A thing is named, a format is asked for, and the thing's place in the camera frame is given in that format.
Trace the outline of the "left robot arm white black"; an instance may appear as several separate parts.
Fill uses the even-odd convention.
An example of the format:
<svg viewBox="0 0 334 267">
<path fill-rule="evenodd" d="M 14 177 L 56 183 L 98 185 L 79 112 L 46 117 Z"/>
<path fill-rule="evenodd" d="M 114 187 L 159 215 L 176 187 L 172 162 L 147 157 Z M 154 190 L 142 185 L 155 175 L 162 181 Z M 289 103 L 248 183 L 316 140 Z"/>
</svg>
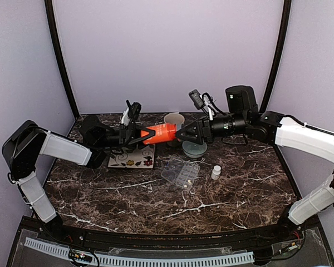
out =
<svg viewBox="0 0 334 267">
<path fill-rule="evenodd" d="M 38 157 L 51 156 L 94 169 L 102 164 L 108 151 L 140 144 L 156 134 L 154 130 L 137 125 L 133 118 L 111 127 L 95 115 L 83 120 L 79 132 L 82 142 L 27 120 L 2 146 L 2 155 L 9 167 L 9 182 L 17 185 L 26 204 L 47 224 L 46 234 L 56 243 L 67 238 L 67 229 L 59 224 L 60 216 L 37 178 Z"/>
</svg>

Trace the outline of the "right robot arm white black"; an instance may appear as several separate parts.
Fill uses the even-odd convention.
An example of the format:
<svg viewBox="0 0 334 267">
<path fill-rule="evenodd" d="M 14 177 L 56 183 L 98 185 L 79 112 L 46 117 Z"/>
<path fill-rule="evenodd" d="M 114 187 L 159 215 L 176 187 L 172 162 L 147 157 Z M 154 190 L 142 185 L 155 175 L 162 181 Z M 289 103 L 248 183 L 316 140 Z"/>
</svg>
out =
<svg viewBox="0 0 334 267">
<path fill-rule="evenodd" d="M 268 145 L 290 147 L 334 163 L 334 132 L 291 115 L 260 112 L 250 86 L 233 86 L 225 91 L 229 113 L 198 119 L 177 130 L 176 137 L 195 144 L 212 143 L 216 137 L 245 135 Z M 285 241 L 294 227 L 334 205 L 334 170 L 318 188 L 285 208 L 273 229 L 273 237 Z"/>
</svg>

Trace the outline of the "clear plastic pill organizer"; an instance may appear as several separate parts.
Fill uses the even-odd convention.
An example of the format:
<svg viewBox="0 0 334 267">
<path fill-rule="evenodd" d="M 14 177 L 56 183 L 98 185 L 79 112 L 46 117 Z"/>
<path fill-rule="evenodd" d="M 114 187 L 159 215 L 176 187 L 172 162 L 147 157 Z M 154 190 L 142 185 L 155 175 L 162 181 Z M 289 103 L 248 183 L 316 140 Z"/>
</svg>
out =
<svg viewBox="0 0 334 267">
<path fill-rule="evenodd" d="M 172 156 L 161 172 L 161 177 L 176 187 L 189 191 L 193 187 L 199 170 L 198 164 Z"/>
</svg>

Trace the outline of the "orange bottle grey cap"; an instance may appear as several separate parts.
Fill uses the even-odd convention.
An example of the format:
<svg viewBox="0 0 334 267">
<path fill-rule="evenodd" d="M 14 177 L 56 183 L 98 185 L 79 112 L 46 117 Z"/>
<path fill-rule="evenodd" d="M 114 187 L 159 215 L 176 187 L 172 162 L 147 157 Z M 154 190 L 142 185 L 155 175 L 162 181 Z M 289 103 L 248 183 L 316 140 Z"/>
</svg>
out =
<svg viewBox="0 0 334 267">
<path fill-rule="evenodd" d="M 177 125 L 164 123 L 147 127 L 149 130 L 154 130 L 155 135 L 149 139 L 143 141 L 144 145 L 159 144 L 164 142 L 170 142 L 176 139 L 175 134 L 177 132 Z"/>
</svg>

